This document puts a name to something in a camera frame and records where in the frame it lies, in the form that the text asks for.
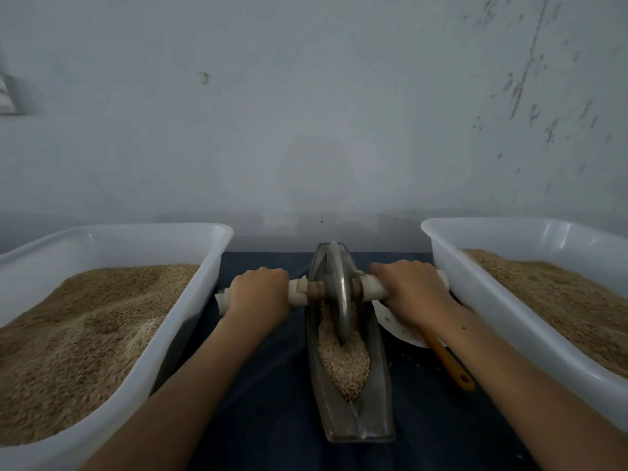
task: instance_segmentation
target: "dark blue tablecloth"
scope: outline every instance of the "dark blue tablecloth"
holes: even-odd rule
[[[313,253],[225,253],[217,289],[247,269],[306,275]],[[432,261],[430,253],[353,253],[372,261]],[[218,322],[212,298],[184,349],[189,358]],[[310,383],[303,310],[273,332],[236,377],[208,424],[189,469],[255,470],[522,470],[537,469],[481,387],[467,394],[431,350],[381,329],[392,380],[397,439],[388,444],[331,444]]]

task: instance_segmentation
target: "white bowl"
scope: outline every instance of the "white bowl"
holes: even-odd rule
[[[0,255],[0,327],[46,298],[65,279],[96,268],[200,264],[118,390],[77,424],[39,442],[0,448],[0,468],[76,469],[148,398],[179,327],[199,315],[233,237],[217,223],[74,228]]]
[[[628,240],[568,221],[546,218],[434,218],[421,228],[451,291],[514,348],[623,431],[628,431],[628,380],[574,347],[508,292],[463,249],[507,259],[548,261],[628,298]]]

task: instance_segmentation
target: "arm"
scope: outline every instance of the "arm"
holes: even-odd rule
[[[288,316],[288,274],[247,271],[211,335],[83,466],[85,470],[183,469],[222,396],[264,337]]]
[[[626,436],[538,369],[447,292],[433,266],[372,264],[402,320],[441,337],[545,470],[628,469]]]

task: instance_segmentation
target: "left hand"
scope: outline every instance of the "left hand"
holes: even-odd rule
[[[290,313],[288,281],[285,269],[259,268],[236,276],[225,319],[265,337]]]

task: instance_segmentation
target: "forearm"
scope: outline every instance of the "forearm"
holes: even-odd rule
[[[190,360],[83,468],[184,468],[222,396],[262,338],[222,319]]]
[[[501,339],[469,310],[438,331],[545,470],[628,468],[617,428]]]

